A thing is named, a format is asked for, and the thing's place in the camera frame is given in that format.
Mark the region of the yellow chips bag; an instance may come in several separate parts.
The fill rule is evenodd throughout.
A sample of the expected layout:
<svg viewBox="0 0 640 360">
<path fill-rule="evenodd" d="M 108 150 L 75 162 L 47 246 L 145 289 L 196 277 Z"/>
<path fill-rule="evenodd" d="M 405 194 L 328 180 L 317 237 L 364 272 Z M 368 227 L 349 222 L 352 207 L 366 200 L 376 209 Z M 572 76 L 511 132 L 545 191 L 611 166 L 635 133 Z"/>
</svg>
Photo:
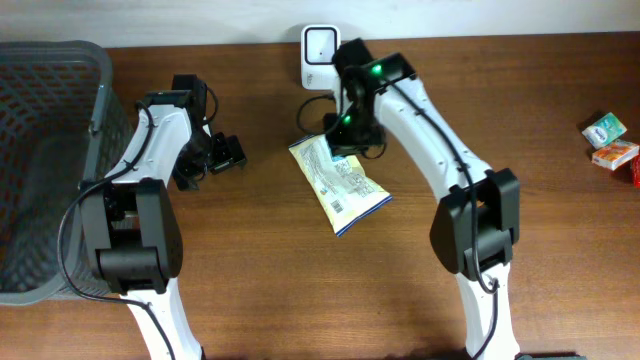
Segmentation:
<svg viewBox="0 0 640 360">
<path fill-rule="evenodd" d="M 306 136 L 288 147 L 325 211 L 333 232 L 344 235 L 393 197 L 366 176 L 354 155 L 333 155 L 324 135 Z"/>
</svg>

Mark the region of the teal tissue pack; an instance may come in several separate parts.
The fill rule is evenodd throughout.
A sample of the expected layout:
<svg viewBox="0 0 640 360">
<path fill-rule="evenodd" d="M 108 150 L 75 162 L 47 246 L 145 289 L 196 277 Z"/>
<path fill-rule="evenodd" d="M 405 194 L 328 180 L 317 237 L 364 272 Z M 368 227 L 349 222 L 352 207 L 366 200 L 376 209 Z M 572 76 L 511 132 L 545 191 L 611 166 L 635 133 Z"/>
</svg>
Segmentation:
<svg viewBox="0 0 640 360">
<path fill-rule="evenodd" d="M 626 126 L 611 112 L 587 126 L 582 135 L 595 148 L 603 148 L 627 132 Z"/>
</svg>

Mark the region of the orange tissue pack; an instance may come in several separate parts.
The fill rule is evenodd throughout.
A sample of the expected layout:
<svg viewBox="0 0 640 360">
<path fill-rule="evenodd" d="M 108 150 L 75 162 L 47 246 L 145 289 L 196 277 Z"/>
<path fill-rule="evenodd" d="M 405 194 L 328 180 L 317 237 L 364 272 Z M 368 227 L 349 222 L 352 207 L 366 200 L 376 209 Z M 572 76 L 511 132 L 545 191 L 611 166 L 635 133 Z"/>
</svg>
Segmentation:
<svg viewBox="0 0 640 360">
<path fill-rule="evenodd" d="M 639 154 L 639 145 L 616 139 L 592 154 L 591 162 L 608 170 L 616 170 Z"/>
</svg>

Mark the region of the red snack bag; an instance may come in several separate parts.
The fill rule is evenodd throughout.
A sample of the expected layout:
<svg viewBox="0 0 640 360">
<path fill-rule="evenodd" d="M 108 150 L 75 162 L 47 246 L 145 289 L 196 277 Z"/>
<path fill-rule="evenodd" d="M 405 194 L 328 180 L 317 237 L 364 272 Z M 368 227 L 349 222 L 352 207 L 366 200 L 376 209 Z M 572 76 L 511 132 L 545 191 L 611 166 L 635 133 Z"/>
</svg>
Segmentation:
<svg viewBox="0 0 640 360">
<path fill-rule="evenodd" d="M 631 161 L 631 173 L 633 184 L 636 188 L 640 187 L 640 156 L 636 156 Z"/>
</svg>

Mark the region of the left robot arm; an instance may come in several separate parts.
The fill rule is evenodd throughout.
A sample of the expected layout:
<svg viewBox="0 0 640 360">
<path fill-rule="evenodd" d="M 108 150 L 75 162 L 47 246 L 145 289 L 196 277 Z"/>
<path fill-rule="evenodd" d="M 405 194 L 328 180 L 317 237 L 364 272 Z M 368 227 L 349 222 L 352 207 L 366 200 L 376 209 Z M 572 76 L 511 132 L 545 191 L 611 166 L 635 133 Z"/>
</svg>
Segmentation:
<svg viewBox="0 0 640 360">
<path fill-rule="evenodd" d="M 88 263 L 109 293 L 101 302 L 126 305 L 154 359 L 202 359 L 179 291 L 183 241 L 168 194 L 198 190 L 209 174 L 244 167 L 236 136 L 212 131 L 212 88 L 195 74 L 174 76 L 170 89 L 136 105 L 137 129 L 107 175 L 76 201 Z"/>
</svg>

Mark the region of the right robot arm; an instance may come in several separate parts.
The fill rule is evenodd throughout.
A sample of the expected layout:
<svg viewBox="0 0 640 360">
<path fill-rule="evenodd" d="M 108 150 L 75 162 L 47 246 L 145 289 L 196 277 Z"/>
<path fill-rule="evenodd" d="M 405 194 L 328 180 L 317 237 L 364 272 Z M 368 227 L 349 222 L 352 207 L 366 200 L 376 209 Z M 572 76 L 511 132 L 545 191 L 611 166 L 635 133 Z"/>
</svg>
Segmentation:
<svg viewBox="0 0 640 360">
<path fill-rule="evenodd" d="M 429 238 L 456 278 L 466 318 L 465 349 L 473 359 L 515 359 L 508 295 L 519 239 L 520 182 L 495 171 L 456 135 L 400 53 L 376 59 L 361 39 L 338 47 L 336 114 L 326 119 L 334 155 L 364 154 L 393 135 L 426 179 L 437 209 Z"/>
</svg>

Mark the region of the white barcode scanner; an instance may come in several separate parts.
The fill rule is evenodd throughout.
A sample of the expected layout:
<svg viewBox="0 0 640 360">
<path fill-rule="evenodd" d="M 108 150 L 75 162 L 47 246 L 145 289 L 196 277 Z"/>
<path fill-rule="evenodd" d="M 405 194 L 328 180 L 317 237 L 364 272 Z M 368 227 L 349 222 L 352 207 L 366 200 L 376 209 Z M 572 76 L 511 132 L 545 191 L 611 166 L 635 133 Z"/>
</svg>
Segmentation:
<svg viewBox="0 0 640 360">
<path fill-rule="evenodd" d="M 300 33 L 301 84 L 307 90 L 331 90 L 337 72 L 332 58 L 341 45 L 335 25 L 312 24 Z"/>
</svg>

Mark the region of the grey plastic basket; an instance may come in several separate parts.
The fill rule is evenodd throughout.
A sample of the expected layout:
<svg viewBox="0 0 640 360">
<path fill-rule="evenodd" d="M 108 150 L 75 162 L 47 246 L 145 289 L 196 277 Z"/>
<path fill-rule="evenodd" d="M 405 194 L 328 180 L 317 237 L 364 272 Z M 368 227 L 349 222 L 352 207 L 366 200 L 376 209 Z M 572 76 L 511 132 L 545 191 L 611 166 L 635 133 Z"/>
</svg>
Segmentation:
<svg viewBox="0 0 640 360">
<path fill-rule="evenodd" d="M 104 295 L 87 263 L 81 222 L 62 218 L 82 182 L 115 166 L 133 128 L 112 89 L 107 52 L 87 41 L 1 46 L 1 303 L 72 300 L 59 273 Z"/>
</svg>

